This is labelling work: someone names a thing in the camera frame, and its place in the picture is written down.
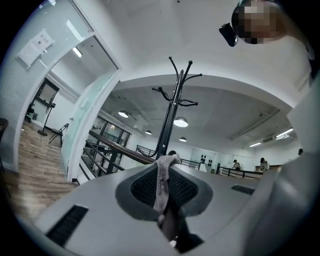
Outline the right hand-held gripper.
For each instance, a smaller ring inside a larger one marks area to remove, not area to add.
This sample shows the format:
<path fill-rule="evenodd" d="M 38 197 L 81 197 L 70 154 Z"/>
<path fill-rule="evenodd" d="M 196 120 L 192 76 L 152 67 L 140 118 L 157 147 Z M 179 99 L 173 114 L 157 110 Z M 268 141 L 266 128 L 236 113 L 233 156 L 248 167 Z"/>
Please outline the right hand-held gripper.
<path fill-rule="evenodd" d="M 262 215 L 249 235 L 249 256 L 291 256 L 319 226 L 320 152 L 305 152 L 276 174 Z"/>

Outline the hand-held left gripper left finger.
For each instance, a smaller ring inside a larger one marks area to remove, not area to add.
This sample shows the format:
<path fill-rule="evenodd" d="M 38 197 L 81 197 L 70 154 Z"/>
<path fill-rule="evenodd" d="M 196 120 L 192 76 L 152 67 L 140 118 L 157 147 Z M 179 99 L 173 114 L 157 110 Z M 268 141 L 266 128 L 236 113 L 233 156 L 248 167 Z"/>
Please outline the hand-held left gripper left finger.
<path fill-rule="evenodd" d="M 137 220 L 157 220 L 159 213 L 154 209 L 157 191 L 158 167 L 143 166 L 138 173 L 124 179 L 115 190 L 118 205 Z"/>

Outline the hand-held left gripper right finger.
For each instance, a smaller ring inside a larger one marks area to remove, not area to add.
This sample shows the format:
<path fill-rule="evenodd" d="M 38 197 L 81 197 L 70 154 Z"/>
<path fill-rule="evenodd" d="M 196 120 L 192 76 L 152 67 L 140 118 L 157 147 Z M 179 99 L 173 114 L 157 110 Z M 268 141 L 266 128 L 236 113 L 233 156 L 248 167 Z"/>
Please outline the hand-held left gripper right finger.
<path fill-rule="evenodd" d="M 184 216 L 202 214 L 213 199 L 213 189 L 205 173 L 196 169 L 169 168 L 169 193 Z"/>

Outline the grey cloth cap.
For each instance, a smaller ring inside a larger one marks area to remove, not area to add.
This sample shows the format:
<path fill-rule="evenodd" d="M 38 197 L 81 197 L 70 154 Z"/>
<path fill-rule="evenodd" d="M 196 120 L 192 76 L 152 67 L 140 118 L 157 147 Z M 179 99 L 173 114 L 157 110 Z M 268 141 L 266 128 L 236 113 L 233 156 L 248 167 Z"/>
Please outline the grey cloth cap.
<path fill-rule="evenodd" d="M 179 233 L 179 207 L 169 192 L 169 167 L 180 163 L 180 157 L 164 155 L 156 160 L 157 180 L 153 209 L 158 212 L 157 226 L 168 241 L 173 241 Z"/>

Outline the black metal coat rack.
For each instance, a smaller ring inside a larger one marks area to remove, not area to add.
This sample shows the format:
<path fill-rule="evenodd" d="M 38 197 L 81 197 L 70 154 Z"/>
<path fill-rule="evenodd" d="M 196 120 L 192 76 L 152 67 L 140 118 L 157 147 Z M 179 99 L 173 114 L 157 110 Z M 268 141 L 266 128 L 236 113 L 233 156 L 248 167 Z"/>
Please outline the black metal coat rack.
<path fill-rule="evenodd" d="M 169 96 L 169 94 L 167 92 L 165 92 L 161 86 L 159 86 L 158 88 L 156 88 L 156 87 L 152 88 L 153 91 L 161 93 L 163 98 L 166 101 L 168 101 L 169 104 L 168 104 L 168 108 L 167 108 L 167 111 L 166 111 L 166 114 L 164 117 L 164 121 L 162 124 L 161 132 L 160 132 L 160 135 L 158 138 L 156 148 L 154 150 L 154 153 L 148 156 L 149 158 L 155 157 L 156 159 L 158 159 L 159 157 L 164 156 L 167 153 L 167 149 L 169 146 L 169 142 L 170 142 L 173 126 L 174 126 L 174 120 L 176 119 L 178 107 L 179 106 L 191 107 L 191 106 L 197 106 L 199 104 L 197 101 L 192 101 L 189 99 L 181 99 L 181 93 L 182 93 L 183 86 L 186 81 L 193 79 L 193 78 L 201 77 L 203 74 L 200 73 L 200 74 L 196 74 L 196 75 L 192 75 L 192 76 L 187 77 L 189 70 L 193 64 L 192 60 L 188 61 L 186 71 L 184 71 L 182 69 L 180 71 L 180 73 L 178 73 L 178 69 L 177 69 L 172 57 L 169 56 L 168 58 L 174 67 L 175 74 L 176 74 L 176 82 L 175 82 L 172 96 Z"/>

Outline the black railing with wooden handrail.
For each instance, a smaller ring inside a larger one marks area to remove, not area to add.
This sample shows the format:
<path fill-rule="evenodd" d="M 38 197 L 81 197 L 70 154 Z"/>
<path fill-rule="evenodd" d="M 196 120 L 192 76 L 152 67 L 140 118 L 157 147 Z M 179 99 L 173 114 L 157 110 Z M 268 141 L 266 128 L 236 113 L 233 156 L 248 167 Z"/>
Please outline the black railing with wooden handrail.
<path fill-rule="evenodd" d="M 88 138 L 85 140 L 79 162 L 79 168 L 87 180 L 126 170 L 125 167 L 120 165 L 122 157 L 127 157 L 142 165 L 151 164 L 155 161 L 155 157 L 152 154 L 144 154 L 142 147 L 139 145 L 136 147 L 136 151 L 133 151 L 120 145 L 119 140 L 114 142 L 92 130 L 88 134 L 95 141 L 92 142 Z"/>

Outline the black balcony railing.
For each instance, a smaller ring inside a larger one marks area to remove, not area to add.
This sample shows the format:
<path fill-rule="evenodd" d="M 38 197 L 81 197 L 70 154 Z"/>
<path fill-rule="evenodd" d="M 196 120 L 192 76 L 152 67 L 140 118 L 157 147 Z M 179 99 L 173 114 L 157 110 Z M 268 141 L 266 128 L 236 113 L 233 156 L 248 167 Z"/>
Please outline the black balcony railing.
<path fill-rule="evenodd" d="M 233 178 L 259 179 L 263 175 L 263 172 L 260 171 L 248 171 L 242 169 L 236 170 L 233 168 L 223 167 L 220 163 L 217 164 L 216 169 L 213 169 L 212 160 L 210 160 L 208 164 L 205 164 L 203 160 L 201 160 L 200 162 L 196 162 L 181 158 L 180 165 L 207 173 L 210 172 L 211 174 Z"/>

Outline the black framed windows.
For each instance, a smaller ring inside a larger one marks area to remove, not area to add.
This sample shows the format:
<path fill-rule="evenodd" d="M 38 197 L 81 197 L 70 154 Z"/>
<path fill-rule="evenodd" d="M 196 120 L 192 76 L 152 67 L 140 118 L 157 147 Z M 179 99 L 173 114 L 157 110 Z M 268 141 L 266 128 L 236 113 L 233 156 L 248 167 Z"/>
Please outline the black framed windows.
<path fill-rule="evenodd" d="M 130 133 L 122 128 L 106 121 L 101 117 L 97 117 L 95 120 L 97 125 L 97 133 L 107 140 L 117 143 L 121 146 L 126 147 L 128 140 L 130 138 Z"/>

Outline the black folding chair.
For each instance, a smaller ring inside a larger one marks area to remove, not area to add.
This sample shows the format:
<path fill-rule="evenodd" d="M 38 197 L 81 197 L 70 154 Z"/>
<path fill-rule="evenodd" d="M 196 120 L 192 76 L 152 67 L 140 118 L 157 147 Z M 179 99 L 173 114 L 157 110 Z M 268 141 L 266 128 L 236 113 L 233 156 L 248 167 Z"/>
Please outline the black folding chair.
<path fill-rule="evenodd" d="M 53 135 L 49 138 L 49 144 L 51 144 L 57 137 L 59 137 L 59 145 L 60 147 L 62 147 L 64 131 L 67 130 L 68 127 L 69 127 L 69 123 L 66 123 L 60 129 L 52 128 L 51 132 L 53 133 Z"/>

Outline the frosted glass partition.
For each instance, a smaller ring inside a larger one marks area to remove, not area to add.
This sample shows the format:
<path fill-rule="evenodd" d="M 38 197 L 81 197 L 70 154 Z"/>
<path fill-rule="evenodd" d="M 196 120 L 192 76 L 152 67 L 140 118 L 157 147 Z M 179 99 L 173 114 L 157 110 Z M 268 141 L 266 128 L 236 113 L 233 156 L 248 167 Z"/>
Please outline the frosted glass partition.
<path fill-rule="evenodd" d="M 27 71 L 35 71 L 33 87 L 28 100 L 35 94 L 41 80 L 73 48 L 95 39 L 105 58 L 110 63 L 106 69 L 89 83 L 75 103 L 69 117 L 69 126 L 62 142 L 62 167 L 71 180 L 78 174 L 81 152 L 85 139 L 103 102 L 118 81 L 118 65 L 109 55 L 98 32 L 91 26 L 89 19 L 76 0 L 45 0 L 39 4 L 26 24 L 29 41 L 40 51 Z"/>

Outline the black standing fan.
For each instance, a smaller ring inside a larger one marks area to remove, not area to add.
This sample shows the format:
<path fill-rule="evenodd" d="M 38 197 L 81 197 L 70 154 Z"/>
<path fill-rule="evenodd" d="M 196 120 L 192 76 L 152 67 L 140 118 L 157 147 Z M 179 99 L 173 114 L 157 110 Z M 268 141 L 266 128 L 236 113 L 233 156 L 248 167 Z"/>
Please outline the black standing fan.
<path fill-rule="evenodd" d="M 37 132 L 42 135 L 42 136 L 47 136 L 47 132 L 45 131 L 46 130 L 46 126 L 47 126 L 47 122 L 48 122 L 48 119 L 50 117 L 50 114 L 52 112 L 52 109 L 54 109 L 56 107 L 56 104 L 55 103 L 51 103 L 50 106 L 49 106 L 49 109 L 48 109 L 48 114 L 46 116 L 46 120 L 44 122 L 44 125 L 43 125 L 43 128 L 42 129 L 39 129 Z"/>

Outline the white paper notice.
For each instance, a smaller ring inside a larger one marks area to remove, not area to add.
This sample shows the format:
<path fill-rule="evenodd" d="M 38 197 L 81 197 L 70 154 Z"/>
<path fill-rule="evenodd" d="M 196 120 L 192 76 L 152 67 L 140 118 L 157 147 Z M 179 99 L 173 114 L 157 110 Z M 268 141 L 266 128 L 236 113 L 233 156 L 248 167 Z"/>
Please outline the white paper notice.
<path fill-rule="evenodd" d="M 55 40 L 43 28 L 36 36 L 30 39 L 27 44 L 16 55 L 26 65 L 28 70 L 39 56 L 42 56 L 48 47 L 50 47 Z"/>

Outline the cluster of black wall discs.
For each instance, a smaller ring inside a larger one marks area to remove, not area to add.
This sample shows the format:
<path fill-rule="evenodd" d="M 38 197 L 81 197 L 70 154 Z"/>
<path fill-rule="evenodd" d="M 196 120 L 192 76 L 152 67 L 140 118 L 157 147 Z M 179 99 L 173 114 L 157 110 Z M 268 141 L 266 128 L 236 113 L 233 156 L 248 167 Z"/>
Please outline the cluster of black wall discs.
<path fill-rule="evenodd" d="M 213 155 L 202 155 L 200 158 L 201 164 L 207 165 L 208 167 L 212 167 Z"/>

